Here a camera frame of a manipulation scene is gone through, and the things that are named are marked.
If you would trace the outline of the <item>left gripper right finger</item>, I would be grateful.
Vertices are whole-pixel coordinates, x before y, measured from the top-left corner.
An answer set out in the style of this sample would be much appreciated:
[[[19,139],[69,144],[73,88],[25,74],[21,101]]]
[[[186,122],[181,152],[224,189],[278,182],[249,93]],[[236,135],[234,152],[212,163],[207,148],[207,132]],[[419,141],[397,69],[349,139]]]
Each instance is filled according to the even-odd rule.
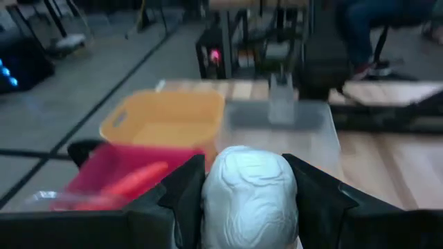
[[[304,248],[395,248],[392,215],[401,210],[366,194],[292,154],[299,236]]]

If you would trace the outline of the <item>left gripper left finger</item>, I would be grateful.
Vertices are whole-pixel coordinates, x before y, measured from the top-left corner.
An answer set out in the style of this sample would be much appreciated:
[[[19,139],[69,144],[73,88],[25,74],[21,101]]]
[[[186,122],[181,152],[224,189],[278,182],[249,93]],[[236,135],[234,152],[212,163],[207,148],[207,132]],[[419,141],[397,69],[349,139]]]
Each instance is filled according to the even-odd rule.
[[[131,238],[128,247],[199,248],[204,181],[205,158],[196,155],[131,202],[126,207]]]

